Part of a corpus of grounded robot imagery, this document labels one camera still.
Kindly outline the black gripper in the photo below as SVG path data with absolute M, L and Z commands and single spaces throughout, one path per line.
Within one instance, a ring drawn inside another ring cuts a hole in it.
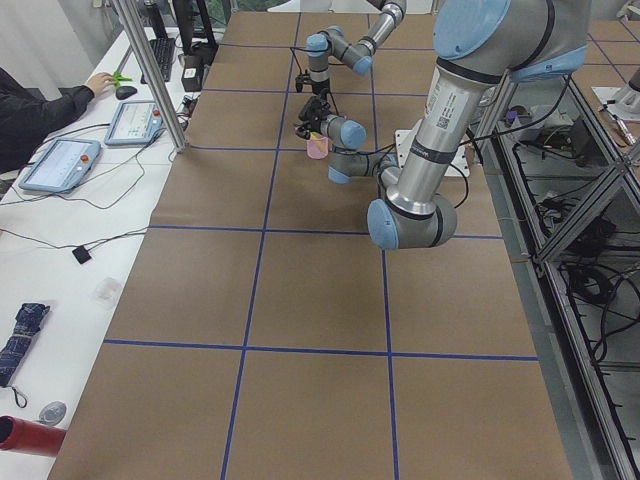
M 311 81 L 312 93 L 314 95 L 327 95 L 330 92 L 330 80 Z
M 327 135 L 330 121 L 333 119 L 331 112 L 325 112 L 325 100 L 321 97 L 310 98 L 302 107 L 299 115 L 302 125 L 296 125 L 294 133 L 303 140 L 309 140 L 311 133 Z

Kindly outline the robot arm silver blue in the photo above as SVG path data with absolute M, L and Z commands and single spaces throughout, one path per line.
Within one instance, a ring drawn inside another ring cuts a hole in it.
M 587 53 L 588 1 L 448 1 L 436 16 L 434 80 L 403 164 L 389 153 L 365 154 L 362 125 L 330 110 L 329 60 L 367 73 L 373 56 L 405 17 L 403 1 L 378 1 L 380 14 L 356 43 L 341 28 L 307 39 L 309 68 L 297 80 L 314 93 L 299 114 L 299 137 L 318 133 L 332 143 L 329 178 L 347 183 L 372 176 L 382 188 L 368 207 L 372 241 L 383 250 L 425 248 L 448 241 L 457 226 L 451 203 L 437 189 L 483 94 L 504 75 L 515 83 L 568 75 Z
M 331 57 L 349 67 L 358 75 L 370 71 L 373 56 L 406 16 L 404 0 L 369 1 L 379 11 L 379 16 L 368 32 L 356 43 L 349 42 L 344 31 L 337 25 L 310 35 L 303 51 L 307 54 L 308 68 L 295 79 L 295 88 L 300 93 L 310 85 L 314 95 L 326 96 L 330 92 L 329 60 Z

